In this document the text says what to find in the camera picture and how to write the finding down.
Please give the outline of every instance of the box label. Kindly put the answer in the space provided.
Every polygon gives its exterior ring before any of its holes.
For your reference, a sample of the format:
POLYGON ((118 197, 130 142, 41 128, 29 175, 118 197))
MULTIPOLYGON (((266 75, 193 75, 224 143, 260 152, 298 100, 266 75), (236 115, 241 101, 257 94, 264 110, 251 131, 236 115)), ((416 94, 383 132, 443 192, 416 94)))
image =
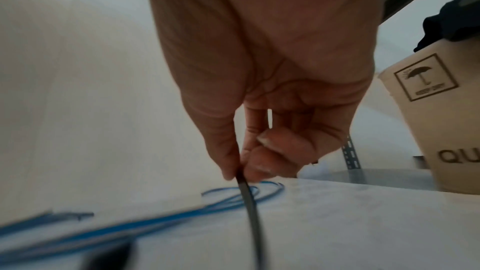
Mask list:
POLYGON ((437 54, 404 67, 394 75, 411 102, 459 87, 437 54))

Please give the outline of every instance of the white table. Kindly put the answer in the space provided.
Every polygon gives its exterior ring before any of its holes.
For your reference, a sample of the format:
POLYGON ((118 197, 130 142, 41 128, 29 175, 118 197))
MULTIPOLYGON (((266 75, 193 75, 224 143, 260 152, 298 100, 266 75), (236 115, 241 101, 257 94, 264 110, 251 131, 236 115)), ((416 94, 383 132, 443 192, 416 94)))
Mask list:
MULTIPOLYGON (((304 179, 279 179, 285 192, 259 205, 271 269, 479 269, 480 196, 304 179)), ((198 196, 156 207, 98 212, 86 224, 24 233, 11 244, 128 217, 197 205, 198 196)), ((253 269, 244 209, 195 219, 142 238, 134 268, 253 269)), ((6 242, 0 242, 0 249, 6 242)), ((80 269, 81 254, 15 267, 80 269)))

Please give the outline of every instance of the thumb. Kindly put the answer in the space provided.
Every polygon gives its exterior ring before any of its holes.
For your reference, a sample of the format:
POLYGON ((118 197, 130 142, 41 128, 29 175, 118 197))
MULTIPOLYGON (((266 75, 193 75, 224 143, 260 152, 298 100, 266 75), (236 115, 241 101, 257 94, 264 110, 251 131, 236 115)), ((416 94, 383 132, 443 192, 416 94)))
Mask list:
POLYGON ((240 152, 235 134, 235 112, 212 116, 182 99, 186 112, 205 140, 211 159, 220 167, 223 178, 232 180, 240 167, 240 152))

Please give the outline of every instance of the keep dry symbol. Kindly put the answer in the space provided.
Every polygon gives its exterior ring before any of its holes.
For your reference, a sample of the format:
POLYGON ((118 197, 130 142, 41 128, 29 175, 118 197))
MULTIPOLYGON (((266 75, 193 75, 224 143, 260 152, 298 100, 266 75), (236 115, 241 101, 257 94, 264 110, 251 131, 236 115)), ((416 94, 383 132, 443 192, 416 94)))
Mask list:
POLYGON ((406 75, 406 78, 409 79, 409 78, 412 78, 412 77, 415 77, 415 76, 419 76, 421 81, 423 82, 424 85, 429 85, 431 84, 430 81, 427 81, 424 76, 422 75, 422 73, 425 73, 427 72, 428 70, 431 70, 432 68, 431 67, 428 67, 428 66, 420 66, 420 67, 416 67, 414 68, 413 70, 411 70, 407 75, 406 75))

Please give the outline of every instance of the cable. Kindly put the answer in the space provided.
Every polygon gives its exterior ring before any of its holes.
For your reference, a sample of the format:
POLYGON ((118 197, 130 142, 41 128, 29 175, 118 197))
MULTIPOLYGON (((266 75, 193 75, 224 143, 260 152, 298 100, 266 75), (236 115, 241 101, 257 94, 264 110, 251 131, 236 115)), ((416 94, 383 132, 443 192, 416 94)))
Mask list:
MULTIPOLYGON (((257 197, 260 194, 260 189, 257 186, 251 186, 252 195, 255 197, 257 203, 267 201, 285 189, 285 186, 279 182, 262 181, 260 184, 273 185, 276 189, 272 193, 257 197)), ((217 188, 208 190, 201 195, 206 196, 212 193, 234 189, 238 190, 237 187, 217 188)), ((236 210, 243 206, 242 196, 236 194, 188 211, 137 219, 134 221, 125 221, 111 226, 64 235, 15 249, 8 249, 0 252, 0 267, 74 254, 98 247, 117 245, 127 241, 131 242, 139 237, 173 228, 196 217, 236 210)))

